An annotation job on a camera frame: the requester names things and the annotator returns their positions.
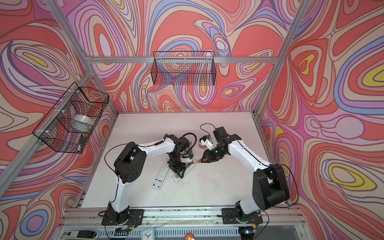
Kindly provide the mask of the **orange handled screwdriver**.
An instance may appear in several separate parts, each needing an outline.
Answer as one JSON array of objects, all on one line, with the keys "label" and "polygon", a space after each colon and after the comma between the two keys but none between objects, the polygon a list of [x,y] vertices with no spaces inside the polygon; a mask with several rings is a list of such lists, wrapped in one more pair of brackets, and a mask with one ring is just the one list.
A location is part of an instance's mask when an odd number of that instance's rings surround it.
[{"label": "orange handled screwdriver", "polygon": [[202,163],[207,163],[207,159],[200,159],[200,160],[193,159],[192,160],[192,165],[193,164],[202,164]]}]

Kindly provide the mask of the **white remote control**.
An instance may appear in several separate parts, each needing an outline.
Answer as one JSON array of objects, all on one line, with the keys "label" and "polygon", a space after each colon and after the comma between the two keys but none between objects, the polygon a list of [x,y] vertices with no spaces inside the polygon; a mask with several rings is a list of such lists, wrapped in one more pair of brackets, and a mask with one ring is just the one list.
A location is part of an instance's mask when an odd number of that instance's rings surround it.
[{"label": "white remote control", "polygon": [[182,170],[179,174],[174,174],[171,179],[178,183],[182,178],[186,176],[187,173],[189,173],[198,163],[198,160],[192,159],[189,162],[186,162],[186,168]]}]

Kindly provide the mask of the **white remote with coloured buttons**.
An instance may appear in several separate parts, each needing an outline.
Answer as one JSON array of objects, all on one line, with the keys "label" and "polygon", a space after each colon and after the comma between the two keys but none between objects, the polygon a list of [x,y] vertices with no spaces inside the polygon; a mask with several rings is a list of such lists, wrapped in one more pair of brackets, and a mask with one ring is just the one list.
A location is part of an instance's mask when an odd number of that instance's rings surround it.
[{"label": "white remote with coloured buttons", "polygon": [[155,180],[152,184],[152,188],[159,190],[162,187],[169,169],[170,167],[169,167],[168,161],[165,160],[162,166],[160,167],[157,176],[155,177]]}]

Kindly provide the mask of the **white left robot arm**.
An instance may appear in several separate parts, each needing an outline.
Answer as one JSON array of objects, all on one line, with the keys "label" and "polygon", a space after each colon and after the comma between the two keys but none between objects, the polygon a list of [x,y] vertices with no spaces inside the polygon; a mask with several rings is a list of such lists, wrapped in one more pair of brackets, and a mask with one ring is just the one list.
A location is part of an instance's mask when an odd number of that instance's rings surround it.
[{"label": "white left robot arm", "polygon": [[147,159],[167,154],[170,169],[182,179],[187,170],[187,164],[182,162],[182,153],[185,151],[190,151],[190,143],[184,136],[178,138],[175,135],[165,135],[158,142],[142,145],[135,142],[126,144],[114,162],[118,179],[116,196],[111,203],[112,209],[120,214],[129,208],[133,182],[141,175]]}]

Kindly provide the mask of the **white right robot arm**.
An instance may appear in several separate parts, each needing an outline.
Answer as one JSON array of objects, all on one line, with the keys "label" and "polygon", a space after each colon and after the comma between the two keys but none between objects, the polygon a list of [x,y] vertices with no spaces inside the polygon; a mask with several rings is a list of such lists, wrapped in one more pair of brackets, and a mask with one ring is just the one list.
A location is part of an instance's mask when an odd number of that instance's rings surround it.
[{"label": "white right robot arm", "polygon": [[240,214],[265,211],[290,199],[285,171],[281,165],[265,161],[249,149],[241,137],[228,134],[224,127],[216,128],[213,134],[216,146],[209,135],[199,140],[201,145],[207,147],[200,163],[214,163],[231,155],[253,174],[251,195],[236,203]]}]

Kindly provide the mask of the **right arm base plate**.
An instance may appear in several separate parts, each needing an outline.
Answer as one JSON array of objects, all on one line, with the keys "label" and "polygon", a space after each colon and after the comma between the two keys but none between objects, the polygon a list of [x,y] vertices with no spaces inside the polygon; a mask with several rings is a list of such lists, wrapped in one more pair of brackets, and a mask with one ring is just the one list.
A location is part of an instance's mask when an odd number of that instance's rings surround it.
[{"label": "right arm base plate", "polygon": [[221,214],[218,215],[219,218],[222,218],[225,225],[234,225],[234,224],[262,224],[263,219],[260,212],[253,212],[250,214],[245,214],[242,212],[240,207],[234,208],[222,208]]}]

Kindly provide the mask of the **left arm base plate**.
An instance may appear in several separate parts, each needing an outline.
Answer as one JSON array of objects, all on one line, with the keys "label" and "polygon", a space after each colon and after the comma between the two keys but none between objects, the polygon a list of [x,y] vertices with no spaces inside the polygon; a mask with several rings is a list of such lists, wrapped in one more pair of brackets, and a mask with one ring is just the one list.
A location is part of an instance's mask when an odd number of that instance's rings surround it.
[{"label": "left arm base plate", "polygon": [[128,209],[117,213],[113,209],[108,209],[103,215],[103,226],[132,226],[137,227],[142,224],[144,209]]}]

